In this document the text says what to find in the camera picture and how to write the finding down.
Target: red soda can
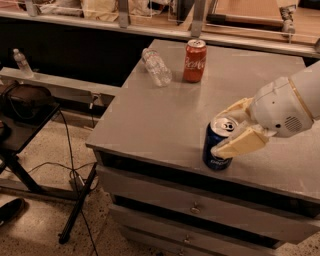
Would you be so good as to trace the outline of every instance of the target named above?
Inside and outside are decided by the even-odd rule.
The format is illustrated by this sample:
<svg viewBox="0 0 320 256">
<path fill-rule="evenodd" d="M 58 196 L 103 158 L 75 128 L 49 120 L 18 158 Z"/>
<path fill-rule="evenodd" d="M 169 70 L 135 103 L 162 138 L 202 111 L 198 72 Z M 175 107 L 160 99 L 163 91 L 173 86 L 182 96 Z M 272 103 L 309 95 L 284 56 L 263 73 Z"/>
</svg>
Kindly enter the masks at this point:
<svg viewBox="0 0 320 256">
<path fill-rule="evenodd" d="M 206 42 L 199 39 L 191 39 L 186 47 L 183 79 L 196 83 L 202 78 L 206 65 L 207 47 Z"/>
</svg>

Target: speckled floor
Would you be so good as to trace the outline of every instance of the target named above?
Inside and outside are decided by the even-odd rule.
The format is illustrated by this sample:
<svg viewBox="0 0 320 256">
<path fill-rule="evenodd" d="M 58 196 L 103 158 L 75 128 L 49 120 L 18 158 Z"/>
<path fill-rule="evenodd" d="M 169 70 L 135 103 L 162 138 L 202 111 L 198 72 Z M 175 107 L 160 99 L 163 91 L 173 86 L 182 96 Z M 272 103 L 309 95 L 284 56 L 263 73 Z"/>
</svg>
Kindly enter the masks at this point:
<svg viewBox="0 0 320 256">
<path fill-rule="evenodd" d="M 74 166 L 80 167 L 95 161 L 90 149 L 85 146 L 92 125 L 91 118 L 64 112 L 69 124 Z M 65 126 L 61 117 L 50 121 L 36 138 L 19 155 L 20 163 L 27 171 L 44 162 L 71 166 Z M 79 173 L 86 178 L 91 170 L 88 165 Z M 44 165 L 31 172 L 32 177 L 42 185 L 71 189 L 69 170 L 60 166 Z M 2 178 L 15 179 L 10 172 L 3 172 Z M 118 224 L 108 214 L 111 200 L 94 181 L 94 190 L 87 196 L 83 214 L 90 227 L 92 237 L 100 256 L 173 256 L 157 248 L 128 241 L 121 236 Z M 34 197 L 22 193 L 0 189 L 0 205 L 16 198 L 24 197 L 27 207 L 23 214 L 0 228 L 0 255 L 57 256 L 57 255 L 96 255 L 93 249 L 84 218 L 79 215 L 72 229 L 70 240 L 59 244 L 62 232 L 73 207 L 72 201 Z M 320 255 L 320 233 L 310 237 L 298 246 L 285 244 L 276 251 L 281 256 Z"/>
</svg>

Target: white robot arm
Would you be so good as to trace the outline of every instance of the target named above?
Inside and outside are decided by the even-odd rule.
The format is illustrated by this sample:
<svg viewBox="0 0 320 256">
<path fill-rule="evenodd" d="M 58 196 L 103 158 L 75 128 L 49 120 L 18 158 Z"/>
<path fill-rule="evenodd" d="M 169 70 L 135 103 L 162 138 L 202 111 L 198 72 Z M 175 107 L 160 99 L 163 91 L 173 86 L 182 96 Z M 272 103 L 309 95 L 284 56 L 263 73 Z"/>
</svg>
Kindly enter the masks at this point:
<svg viewBox="0 0 320 256">
<path fill-rule="evenodd" d="M 242 99 L 217 117 L 238 122 L 230 136 L 211 149 L 212 155 L 230 158 L 258 150 L 271 136 L 291 137 L 320 119 L 320 61 L 262 87 L 250 99 Z"/>
</svg>

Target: cabinet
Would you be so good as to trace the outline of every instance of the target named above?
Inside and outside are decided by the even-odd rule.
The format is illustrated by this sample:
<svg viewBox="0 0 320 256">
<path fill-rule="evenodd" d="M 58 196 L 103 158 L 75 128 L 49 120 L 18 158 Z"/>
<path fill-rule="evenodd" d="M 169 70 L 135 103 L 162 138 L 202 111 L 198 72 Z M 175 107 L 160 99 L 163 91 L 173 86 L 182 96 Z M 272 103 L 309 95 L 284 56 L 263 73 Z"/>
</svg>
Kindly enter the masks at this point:
<svg viewBox="0 0 320 256">
<path fill-rule="evenodd" d="M 202 162 L 211 118 L 303 69 L 301 59 L 209 46 L 202 81 L 188 84 L 185 44 L 155 40 L 151 47 L 172 83 L 155 87 L 139 62 L 87 140 L 123 235 L 177 255 L 275 255 L 283 243 L 318 232 L 318 125 L 303 141 L 275 139 L 221 172 Z"/>
</svg>

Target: drawer handle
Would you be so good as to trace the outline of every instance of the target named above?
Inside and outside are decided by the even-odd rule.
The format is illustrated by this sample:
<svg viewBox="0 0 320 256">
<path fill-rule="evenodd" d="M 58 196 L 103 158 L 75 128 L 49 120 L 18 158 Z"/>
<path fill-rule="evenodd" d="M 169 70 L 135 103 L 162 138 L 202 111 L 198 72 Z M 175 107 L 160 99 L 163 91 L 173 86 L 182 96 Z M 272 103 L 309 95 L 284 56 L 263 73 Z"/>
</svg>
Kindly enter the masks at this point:
<svg viewBox="0 0 320 256">
<path fill-rule="evenodd" d="M 194 202 L 194 205 L 193 207 L 190 208 L 190 211 L 193 213 L 193 214 L 199 214 L 201 213 L 200 209 L 198 208 L 198 204 L 196 202 Z"/>
<path fill-rule="evenodd" d="M 190 238 L 189 235 L 187 235 L 186 238 L 183 239 L 183 242 L 184 242 L 185 244 L 190 244 L 190 239 L 189 239 L 189 238 Z"/>
</svg>

